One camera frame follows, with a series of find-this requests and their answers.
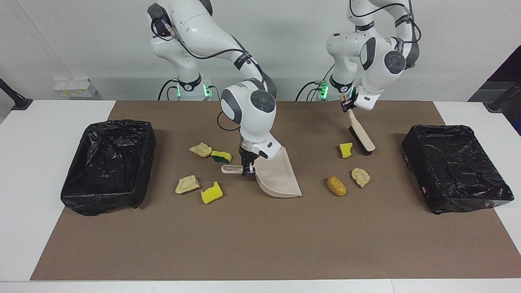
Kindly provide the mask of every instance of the wooden brush handle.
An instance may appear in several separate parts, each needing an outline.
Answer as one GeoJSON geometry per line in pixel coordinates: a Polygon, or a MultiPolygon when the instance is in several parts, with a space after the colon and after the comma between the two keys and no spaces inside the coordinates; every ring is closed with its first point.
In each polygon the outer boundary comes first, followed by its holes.
{"type": "Polygon", "coordinates": [[[353,109],[348,110],[349,120],[351,121],[351,126],[353,127],[353,130],[356,133],[356,136],[358,136],[358,139],[360,139],[360,142],[364,145],[364,148],[368,152],[372,152],[376,149],[375,145],[373,144],[373,141],[371,141],[371,138],[369,138],[369,135],[365,132],[364,127],[362,127],[362,124],[358,122],[358,120],[355,117],[355,114],[353,113],[353,109]]]}

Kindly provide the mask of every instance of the black strap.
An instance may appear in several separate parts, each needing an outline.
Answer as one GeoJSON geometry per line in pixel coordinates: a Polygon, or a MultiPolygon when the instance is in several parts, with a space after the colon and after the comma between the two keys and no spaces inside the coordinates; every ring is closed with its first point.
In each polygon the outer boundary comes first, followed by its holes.
{"type": "Polygon", "coordinates": [[[199,74],[199,77],[196,80],[192,82],[179,81],[179,85],[182,86],[185,91],[191,92],[201,83],[201,81],[203,81],[203,78],[201,77],[201,74],[199,74]]]}
{"type": "Polygon", "coordinates": [[[402,23],[404,23],[406,21],[414,21],[414,15],[413,14],[403,15],[402,17],[400,17],[399,19],[397,19],[394,22],[394,27],[397,28],[399,25],[401,25],[402,23]]]}
{"type": "Polygon", "coordinates": [[[242,65],[250,60],[250,58],[252,58],[252,54],[250,54],[249,52],[244,52],[239,58],[237,58],[237,60],[233,63],[235,65],[235,67],[237,68],[237,70],[241,70],[242,68],[242,65]]]}

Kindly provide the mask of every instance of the food item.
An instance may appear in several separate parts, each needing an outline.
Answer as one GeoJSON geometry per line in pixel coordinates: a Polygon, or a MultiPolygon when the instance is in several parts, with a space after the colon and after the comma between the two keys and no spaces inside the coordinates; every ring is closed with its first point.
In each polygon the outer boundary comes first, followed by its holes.
{"type": "Polygon", "coordinates": [[[204,142],[201,142],[200,144],[191,147],[190,151],[200,157],[208,157],[212,154],[212,148],[207,146],[204,142]]]}
{"type": "Polygon", "coordinates": [[[364,169],[354,168],[351,172],[351,176],[356,180],[356,183],[360,185],[360,187],[364,187],[371,180],[371,176],[364,169]]]}
{"type": "Polygon", "coordinates": [[[329,177],[329,179],[327,179],[327,187],[337,197],[342,197],[347,193],[344,183],[342,183],[342,181],[340,181],[340,179],[335,176],[329,177]]]}
{"type": "Polygon", "coordinates": [[[181,178],[179,180],[179,183],[176,187],[176,193],[177,194],[183,194],[188,191],[192,191],[194,189],[200,188],[201,185],[199,184],[199,181],[197,178],[193,175],[190,175],[188,177],[181,178]]]}

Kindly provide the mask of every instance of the sponge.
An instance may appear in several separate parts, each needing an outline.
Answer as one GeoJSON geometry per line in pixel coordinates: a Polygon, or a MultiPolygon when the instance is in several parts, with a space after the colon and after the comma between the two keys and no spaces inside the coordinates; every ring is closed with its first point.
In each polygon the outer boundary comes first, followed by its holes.
{"type": "Polygon", "coordinates": [[[343,143],[340,145],[340,152],[342,153],[342,158],[348,158],[351,156],[351,148],[353,147],[353,143],[343,143]]]}
{"type": "Polygon", "coordinates": [[[201,197],[203,198],[204,204],[209,204],[214,200],[222,197],[222,190],[219,183],[214,181],[214,186],[206,189],[205,191],[201,191],[201,197]]]}
{"type": "Polygon", "coordinates": [[[229,154],[227,152],[212,151],[212,158],[214,158],[215,162],[227,163],[227,164],[230,164],[230,162],[231,162],[231,154],[229,154]]]}

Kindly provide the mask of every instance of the white table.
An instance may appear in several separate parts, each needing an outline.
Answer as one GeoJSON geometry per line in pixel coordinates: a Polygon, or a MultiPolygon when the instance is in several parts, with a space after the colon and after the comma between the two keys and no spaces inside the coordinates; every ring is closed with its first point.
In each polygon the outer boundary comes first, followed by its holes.
{"type": "MultiPolygon", "coordinates": [[[[31,282],[61,214],[59,196],[87,125],[114,101],[34,101],[0,124],[0,292],[520,292],[521,279],[379,279],[201,282],[31,282]],[[48,129],[53,131],[47,138],[48,129]]],[[[515,196],[521,196],[521,138],[481,103],[436,102],[448,125],[472,127],[515,196]]],[[[521,251],[521,200],[496,208],[521,251]]]]}

